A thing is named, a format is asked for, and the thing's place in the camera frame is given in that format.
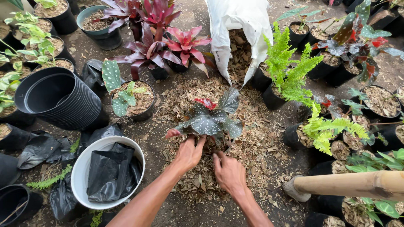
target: stack of black pots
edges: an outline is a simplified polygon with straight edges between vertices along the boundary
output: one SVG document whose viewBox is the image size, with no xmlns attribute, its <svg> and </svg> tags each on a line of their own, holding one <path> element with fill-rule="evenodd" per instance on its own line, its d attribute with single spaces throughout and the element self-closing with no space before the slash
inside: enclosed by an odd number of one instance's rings
<svg viewBox="0 0 404 227">
<path fill-rule="evenodd" d="M 42 69 L 23 80 L 15 92 L 15 105 L 64 130 L 93 130 L 108 125 L 98 96 L 62 67 Z"/>
</svg>

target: potted plant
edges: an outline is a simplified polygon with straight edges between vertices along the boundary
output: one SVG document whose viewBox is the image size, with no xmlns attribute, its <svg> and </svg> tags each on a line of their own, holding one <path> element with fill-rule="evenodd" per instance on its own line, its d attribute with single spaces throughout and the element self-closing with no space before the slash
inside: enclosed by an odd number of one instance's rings
<svg viewBox="0 0 404 227">
<path fill-rule="evenodd" d="M 118 117 L 128 116 L 134 121 L 149 119 L 154 112 L 154 91 L 146 82 L 131 80 L 120 84 L 120 71 L 117 62 L 104 60 L 102 78 L 111 94 L 114 113 Z"/>
<path fill-rule="evenodd" d="M 77 23 L 66 0 L 35 0 L 34 14 L 49 19 L 57 33 L 67 35 L 77 30 Z"/>
<path fill-rule="evenodd" d="M 300 19 L 300 21 L 292 22 L 289 25 L 289 30 L 291 31 L 291 33 L 289 35 L 290 36 L 289 45 L 291 45 L 291 49 L 299 47 L 299 50 L 303 51 L 305 44 L 308 43 L 310 40 L 311 41 L 314 41 L 315 39 L 327 40 L 329 38 L 329 34 L 325 33 L 325 31 L 322 31 L 321 29 L 317 29 L 316 27 L 312 27 L 310 29 L 309 26 L 306 25 L 306 23 L 309 23 L 309 22 L 321 23 L 321 22 L 327 21 L 331 18 L 319 20 L 319 21 L 306 21 L 307 17 L 313 16 L 317 13 L 321 13 L 323 15 L 324 10 L 316 10 L 316 11 L 313 11 L 310 13 L 301 13 L 305 9 L 307 9 L 307 6 L 286 11 L 278 19 L 275 20 L 275 21 L 279 21 L 279 20 L 282 20 L 282 19 L 285 19 L 288 17 L 296 16 L 296 15 Z"/>
<path fill-rule="evenodd" d="M 229 114 L 234 114 L 238 108 L 239 95 L 238 90 L 231 87 L 217 104 L 206 98 L 195 99 L 197 103 L 187 113 L 189 120 L 168 130 L 166 139 L 187 134 L 208 135 L 217 147 L 225 151 L 225 146 L 243 132 L 243 122 L 229 118 Z"/>
<path fill-rule="evenodd" d="M 272 46 L 269 40 L 266 37 L 264 38 L 268 44 L 267 54 L 269 56 L 265 63 L 271 77 L 271 80 L 265 82 L 269 85 L 262 93 L 262 98 L 267 108 L 270 110 L 279 109 L 290 100 L 310 106 L 311 99 L 308 97 L 311 97 L 312 93 L 310 90 L 302 88 L 305 85 L 305 75 L 323 57 L 310 58 L 310 45 L 306 44 L 301 60 L 289 60 L 295 51 L 295 49 L 288 50 L 289 29 L 285 28 L 285 31 L 281 34 L 277 22 L 274 22 L 274 45 Z M 297 66 L 287 71 L 290 63 L 297 63 Z M 261 83 L 258 78 L 253 79 L 254 87 L 262 86 Z"/>
<path fill-rule="evenodd" d="M 214 67 L 214 64 L 204 56 L 200 51 L 196 50 L 195 46 L 205 46 L 212 42 L 211 38 L 206 38 L 204 36 L 197 36 L 201 31 L 202 26 L 194 27 L 187 32 L 183 32 L 176 27 L 168 27 L 166 31 L 172 34 L 179 42 L 173 41 L 168 38 L 168 48 L 173 52 L 173 54 L 181 58 L 182 64 L 177 64 L 171 62 L 171 68 L 174 72 L 183 73 L 188 71 L 191 63 L 193 62 L 196 67 L 205 72 L 206 76 L 209 78 L 208 71 L 204 63 L 209 66 Z"/>
<path fill-rule="evenodd" d="M 156 80 L 164 80 L 172 74 L 172 69 L 167 63 L 167 60 L 181 64 L 181 60 L 170 51 L 164 50 L 166 46 L 161 39 L 155 36 L 153 40 L 152 31 L 149 24 L 142 23 L 142 41 L 133 42 L 127 41 L 124 45 L 125 48 L 132 50 L 134 53 L 131 55 L 122 55 L 111 58 L 118 63 L 132 63 L 130 71 L 134 80 L 139 80 L 139 72 L 144 67 L 148 67 L 151 74 Z"/>
<path fill-rule="evenodd" d="M 116 25 L 116 17 L 104 18 L 106 10 L 111 9 L 107 6 L 91 6 L 84 9 L 77 16 L 77 25 L 101 49 L 113 50 L 121 45 L 122 37 L 119 29 L 109 32 L 109 28 Z"/>
</svg>

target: dark soil ground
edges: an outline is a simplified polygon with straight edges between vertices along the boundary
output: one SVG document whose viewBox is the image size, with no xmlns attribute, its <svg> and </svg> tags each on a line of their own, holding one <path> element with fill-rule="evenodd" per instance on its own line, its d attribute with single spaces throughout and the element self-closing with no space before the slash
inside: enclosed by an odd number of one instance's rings
<svg viewBox="0 0 404 227">
<path fill-rule="evenodd" d="M 200 35 L 207 35 L 210 31 L 209 26 L 209 15 L 207 11 L 206 4 L 203 0 L 178 0 L 178 3 L 182 4 L 181 10 L 183 14 L 171 23 L 171 26 L 178 27 L 183 30 L 188 30 L 192 27 L 199 25 L 203 26 Z M 102 4 L 101 1 L 83 1 L 79 0 L 79 6 L 84 5 L 97 5 Z M 308 12 L 317 9 L 327 9 L 327 6 L 321 0 L 269 0 L 270 8 L 268 9 L 268 15 L 271 22 L 278 18 L 282 13 L 289 9 L 296 8 L 299 5 L 307 5 L 309 9 Z M 340 6 L 332 7 L 327 10 L 326 16 L 340 18 L 345 16 L 345 6 L 342 4 Z M 285 27 L 289 25 L 290 22 L 297 20 L 296 18 L 288 18 L 280 22 L 280 26 Z M 325 22 L 322 27 L 328 26 L 328 22 Z M 328 30 L 329 33 L 334 33 L 337 31 L 339 24 L 334 24 Z M 124 41 L 133 40 L 131 30 L 128 26 L 123 26 L 120 28 L 120 32 Z M 61 36 L 65 41 L 71 53 L 75 58 L 77 64 L 76 68 L 78 73 L 81 73 L 82 67 L 87 60 L 99 59 L 103 60 L 106 57 L 114 57 L 117 55 L 130 54 L 128 49 L 119 47 L 112 51 L 101 50 L 97 47 L 90 38 L 85 36 L 83 32 L 78 29 L 74 33 L 66 36 Z M 388 38 L 389 45 L 397 49 L 403 48 L 403 39 L 401 38 Z M 209 46 L 200 46 L 198 50 L 209 51 Z M 404 74 L 402 70 L 403 61 L 401 59 L 380 55 L 376 58 L 379 66 L 381 67 L 381 73 L 379 78 L 375 82 L 377 85 L 386 87 L 390 91 L 394 91 L 399 86 L 403 85 Z M 130 64 L 119 64 L 121 75 L 124 79 L 130 80 Z M 208 69 L 211 77 L 220 77 L 217 71 Z M 185 77 L 191 79 L 201 79 L 206 80 L 206 75 L 200 71 L 196 66 L 192 65 L 191 69 L 185 73 Z M 140 75 L 142 80 L 147 81 L 151 84 L 154 91 L 158 94 L 163 93 L 167 89 L 173 89 L 175 87 L 174 81 L 176 77 L 170 77 L 166 81 L 156 82 L 151 74 L 146 71 Z M 325 94 L 331 94 L 337 96 L 341 99 L 348 98 L 347 91 L 349 87 L 361 88 L 361 84 L 352 80 L 339 88 L 327 87 L 324 82 L 315 82 L 310 79 L 307 80 L 306 88 L 311 89 L 315 96 L 323 97 Z M 107 95 L 102 99 L 103 107 L 108 112 L 110 116 L 110 121 L 116 118 L 113 114 L 110 96 Z M 290 125 L 298 123 L 297 119 L 297 108 L 299 104 L 295 102 L 288 102 L 280 110 L 268 111 L 267 119 L 271 122 L 277 122 L 280 127 L 288 127 Z M 142 147 L 146 158 L 146 171 L 140 188 L 137 190 L 138 193 L 142 188 L 147 186 L 161 173 L 163 165 L 166 163 L 166 158 L 161 153 L 164 146 L 161 146 L 163 136 L 166 133 L 166 127 L 155 127 L 150 129 L 149 125 L 152 120 L 146 122 L 133 123 L 131 121 L 127 122 L 126 119 L 119 120 L 121 123 L 124 134 L 129 138 L 136 140 L 136 142 Z M 80 133 L 64 131 L 49 125 L 42 121 L 37 121 L 34 126 L 30 128 L 31 130 L 46 130 L 50 132 L 54 137 L 61 138 L 68 136 L 72 141 L 75 141 Z M 288 169 L 278 169 L 277 173 L 273 176 L 274 179 L 279 179 L 279 182 L 283 182 L 284 179 L 279 176 L 282 174 L 295 175 L 296 173 L 305 173 L 309 167 L 309 159 L 312 156 L 317 156 L 317 154 L 312 154 L 308 152 L 295 152 L 291 151 L 290 148 L 285 147 L 283 144 L 277 144 L 282 149 L 286 150 L 288 154 Z M 268 159 L 274 159 L 274 156 L 268 156 Z M 268 163 L 275 163 L 277 160 L 268 160 Z M 22 177 L 20 177 L 18 183 L 26 183 L 29 181 L 40 180 L 41 165 L 35 167 L 34 169 L 24 171 Z M 312 209 L 309 208 L 309 203 L 299 203 L 288 197 L 283 193 L 279 184 L 268 185 L 269 194 L 273 195 L 273 201 L 277 202 L 277 206 L 271 204 L 269 200 L 260 202 L 261 207 L 267 213 L 268 217 L 273 221 L 277 227 L 300 227 L 304 226 L 305 217 L 308 212 Z M 43 191 L 42 194 L 47 197 L 47 192 Z M 46 200 L 45 206 L 40 212 L 34 216 L 33 219 L 28 220 L 24 223 L 15 224 L 14 226 L 19 227 L 68 227 L 73 226 L 72 223 L 61 223 L 56 221 L 50 206 Z M 162 208 L 152 226 L 170 226 L 170 227 L 185 227 L 185 226 L 198 226 L 198 227 L 233 227 L 233 226 L 246 226 L 245 218 L 241 215 L 240 209 L 236 206 L 232 199 L 230 201 L 222 200 L 206 200 L 200 203 L 189 202 L 187 197 L 180 193 L 170 193 L 166 201 L 164 202 Z"/>
</svg>

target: black plastic pot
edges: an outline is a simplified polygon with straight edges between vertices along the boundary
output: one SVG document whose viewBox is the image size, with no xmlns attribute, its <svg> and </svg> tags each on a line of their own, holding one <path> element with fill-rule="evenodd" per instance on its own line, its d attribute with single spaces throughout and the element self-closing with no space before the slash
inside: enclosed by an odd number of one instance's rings
<svg viewBox="0 0 404 227">
<path fill-rule="evenodd" d="M 73 63 L 72 63 L 71 61 L 69 61 L 69 60 L 67 60 L 67 59 L 64 59 L 64 58 L 55 58 L 55 60 L 65 60 L 65 61 L 70 62 L 70 63 L 73 65 Z M 36 70 L 36 69 L 38 69 L 38 68 L 41 68 L 41 65 L 38 65 L 37 67 L 35 67 L 34 70 Z M 76 67 L 74 67 L 74 65 L 73 65 L 73 73 L 74 73 L 76 76 L 78 76 Z"/>
<path fill-rule="evenodd" d="M 0 140 L 0 149 L 10 151 L 23 149 L 31 134 L 10 124 L 7 124 L 7 126 L 11 129 L 11 132 Z"/>
<path fill-rule="evenodd" d="M 310 46 L 313 46 L 315 43 L 318 43 L 318 42 L 322 41 L 321 39 L 317 39 L 316 37 L 313 36 L 313 34 L 311 33 L 311 30 L 313 28 L 315 28 L 315 26 L 310 28 L 309 33 L 307 34 L 307 36 L 299 44 L 299 47 L 298 47 L 299 51 L 302 51 L 302 52 L 304 51 L 306 43 L 310 43 Z M 321 49 L 312 50 L 310 55 L 311 56 L 316 56 L 320 51 L 321 51 Z"/>
<path fill-rule="evenodd" d="M 261 68 L 258 68 L 255 71 L 253 78 L 251 79 L 252 87 L 260 92 L 265 92 L 269 88 L 269 86 L 271 86 L 271 84 L 272 78 L 265 76 Z"/>
<path fill-rule="evenodd" d="M 290 34 L 289 34 L 289 38 L 290 38 L 289 45 L 291 46 L 290 49 L 294 49 L 294 48 L 299 47 L 299 44 L 300 44 L 300 43 L 306 38 L 306 36 L 309 34 L 309 30 L 310 30 L 310 29 L 309 29 L 309 26 L 307 26 L 307 25 L 304 25 L 304 27 L 303 27 L 303 29 L 305 29 L 305 30 L 307 31 L 305 34 L 300 35 L 300 34 L 296 34 L 294 31 L 292 31 L 292 28 L 291 28 L 292 25 L 299 25 L 299 26 L 301 26 L 301 24 L 302 24 L 302 22 L 296 21 L 296 22 L 290 23 L 290 25 L 289 25 L 289 30 L 290 30 Z"/>
<path fill-rule="evenodd" d="M 15 110 L 9 115 L 0 117 L 0 123 L 8 123 L 18 128 L 25 128 L 35 122 L 35 116 L 21 112 L 19 109 Z"/>
<path fill-rule="evenodd" d="M 0 222 L 4 221 L 17 207 L 22 206 L 0 226 L 8 226 L 16 221 L 23 222 L 32 218 L 42 207 L 44 199 L 38 193 L 30 191 L 24 185 L 10 185 L 0 189 Z"/>
<path fill-rule="evenodd" d="M 116 216 L 116 213 L 103 213 L 101 216 L 101 223 L 98 227 L 105 227 Z M 77 220 L 74 223 L 74 227 L 90 227 L 93 222 L 93 215 L 89 214 Z"/>
<path fill-rule="evenodd" d="M 25 47 L 24 44 L 14 38 L 13 32 L 9 32 L 2 40 L 15 50 L 22 50 Z M 9 47 L 0 42 L 0 51 L 4 52 L 6 49 L 9 49 Z"/>
<path fill-rule="evenodd" d="M 371 146 L 373 152 L 397 151 L 398 149 L 404 148 L 404 144 L 396 135 L 396 128 L 397 125 L 394 125 L 379 131 L 389 144 L 385 146 L 381 140 L 377 139 Z"/>
<path fill-rule="evenodd" d="M 42 69 L 18 86 L 18 109 L 65 130 L 87 130 L 108 125 L 101 100 L 70 70 Z"/>
<path fill-rule="evenodd" d="M 76 31 L 78 28 L 74 15 L 71 11 L 69 2 L 68 1 L 66 2 L 67 2 L 67 10 L 65 12 L 55 17 L 47 17 L 47 19 L 49 19 L 52 22 L 57 33 L 59 33 L 60 35 L 70 34 Z"/>
<path fill-rule="evenodd" d="M 374 14 L 372 17 L 369 18 L 368 21 L 371 21 L 372 18 L 373 18 L 376 14 L 378 14 L 379 12 L 381 12 L 381 11 L 383 11 L 383 10 L 388 10 L 388 8 L 389 8 L 388 5 L 385 5 L 385 6 L 381 7 L 381 8 L 379 8 L 379 9 L 375 12 L 375 14 Z M 393 21 L 399 16 L 399 15 L 397 15 L 398 13 L 395 14 L 394 11 L 391 11 L 391 12 L 394 14 L 394 16 L 393 16 L 393 15 L 388 15 L 388 16 L 384 17 L 383 19 L 380 19 L 378 22 L 376 22 L 376 23 L 374 23 L 374 24 L 371 25 L 372 28 L 373 28 L 374 30 L 379 30 L 379 29 L 385 30 L 384 28 L 387 27 L 387 25 L 389 25 L 391 22 L 393 22 Z"/>
<path fill-rule="evenodd" d="M 344 196 L 338 195 L 319 195 L 317 197 L 318 208 L 322 213 L 340 218 L 347 227 L 354 227 L 349 224 L 342 213 L 342 202 Z"/>
<path fill-rule="evenodd" d="M 14 184 L 20 177 L 18 158 L 0 153 L 0 188 Z"/>
<path fill-rule="evenodd" d="M 357 64 L 356 67 L 359 70 L 362 70 L 361 64 Z M 344 63 L 342 63 L 342 64 L 340 64 L 338 69 L 336 69 L 332 74 L 329 74 L 326 77 L 324 77 L 324 79 L 328 85 L 330 85 L 332 87 L 339 87 L 342 84 L 350 81 L 351 79 L 353 79 L 356 76 L 358 76 L 358 75 L 348 72 L 344 66 Z"/>
<path fill-rule="evenodd" d="M 327 65 L 325 62 L 321 61 L 311 71 L 307 73 L 307 76 L 312 80 L 318 80 L 324 78 L 339 68 L 339 66 L 341 65 L 341 59 L 338 58 L 338 61 L 339 61 L 338 66 Z"/>
<path fill-rule="evenodd" d="M 154 101 L 155 101 L 156 97 L 154 95 L 153 87 L 149 83 L 142 81 L 142 80 L 128 80 L 125 83 L 129 83 L 130 81 L 141 81 L 143 83 L 146 83 L 150 86 L 151 91 L 153 92 L 153 103 L 149 106 L 149 108 L 147 110 L 145 110 L 143 113 L 139 113 L 135 116 L 130 117 L 130 119 L 132 119 L 133 121 L 136 121 L 136 122 L 145 121 L 145 120 L 149 119 L 151 116 L 153 116 L 153 113 L 154 113 Z"/>
<path fill-rule="evenodd" d="M 265 92 L 261 94 L 261 97 L 265 103 L 265 106 L 267 106 L 269 110 L 277 110 L 281 108 L 287 101 L 274 94 L 274 92 L 272 91 L 272 84 L 273 81 L 268 86 L 267 90 L 265 90 Z"/>
<path fill-rule="evenodd" d="M 293 150 L 308 149 L 308 147 L 300 142 L 299 135 L 296 132 L 297 127 L 301 124 L 302 123 L 287 127 L 283 134 L 283 143 L 291 147 Z"/>
</svg>

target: black polybag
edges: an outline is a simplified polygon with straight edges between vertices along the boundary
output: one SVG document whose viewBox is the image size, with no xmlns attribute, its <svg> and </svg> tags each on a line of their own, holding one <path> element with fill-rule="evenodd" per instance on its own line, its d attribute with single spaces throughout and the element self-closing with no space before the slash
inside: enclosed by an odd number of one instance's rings
<svg viewBox="0 0 404 227">
<path fill-rule="evenodd" d="M 67 173 L 63 180 L 59 180 L 50 192 L 49 202 L 55 218 L 62 222 L 70 222 L 86 212 L 73 195 L 71 187 L 72 173 Z"/>
<path fill-rule="evenodd" d="M 88 176 L 89 201 L 110 202 L 128 196 L 142 173 L 134 148 L 115 143 L 111 151 L 93 151 Z"/>
<path fill-rule="evenodd" d="M 93 142 L 110 136 L 125 136 L 125 134 L 121 132 L 118 123 L 113 123 L 111 125 L 108 125 L 107 127 L 97 129 L 92 134 L 89 134 L 88 132 L 82 132 L 80 135 L 80 144 L 77 155 L 79 156 Z"/>
<path fill-rule="evenodd" d="M 81 72 L 83 82 L 100 98 L 108 93 L 101 76 L 102 64 L 103 62 L 100 60 L 88 60 Z"/>
<path fill-rule="evenodd" d="M 45 131 L 35 131 L 21 155 L 17 167 L 26 170 L 39 165 L 58 150 L 61 143 Z"/>
</svg>

